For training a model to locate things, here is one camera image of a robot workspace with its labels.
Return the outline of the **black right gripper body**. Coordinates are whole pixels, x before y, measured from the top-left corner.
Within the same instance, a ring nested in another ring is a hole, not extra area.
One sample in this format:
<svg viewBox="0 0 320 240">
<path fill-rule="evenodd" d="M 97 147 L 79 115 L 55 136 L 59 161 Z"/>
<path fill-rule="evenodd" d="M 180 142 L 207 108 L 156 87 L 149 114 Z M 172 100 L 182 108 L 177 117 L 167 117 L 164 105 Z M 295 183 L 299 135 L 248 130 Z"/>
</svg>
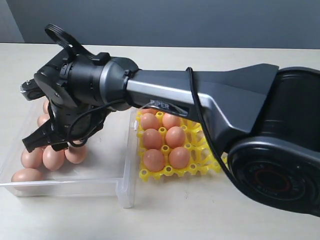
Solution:
<svg viewBox="0 0 320 240">
<path fill-rule="evenodd" d="M 68 148 L 68 145 L 82 147 L 91 136 L 102 130 L 105 121 L 105 109 L 89 104 L 69 108 L 50 103 L 48 113 L 52 130 L 58 137 L 50 143 L 56 152 Z"/>
</svg>

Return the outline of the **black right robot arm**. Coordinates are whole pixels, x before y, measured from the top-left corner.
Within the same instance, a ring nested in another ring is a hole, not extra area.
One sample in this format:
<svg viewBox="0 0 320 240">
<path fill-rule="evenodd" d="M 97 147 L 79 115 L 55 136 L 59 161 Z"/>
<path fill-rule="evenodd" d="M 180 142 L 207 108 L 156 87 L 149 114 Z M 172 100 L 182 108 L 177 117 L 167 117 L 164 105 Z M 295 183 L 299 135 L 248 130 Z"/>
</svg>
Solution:
<svg viewBox="0 0 320 240">
<path fill-rule="evenodd" d="M 60 52 L 20 90 L 46 97 L 49 120 L 28 151 L 62 150 L 103 128 L 108 114 L 151 107 L 200 123 L 233 185 L 261 204 L 320 214 L 320 72 L 262 63 L 230 71 L 142 70 L 125 57 Z"/>
</svg>

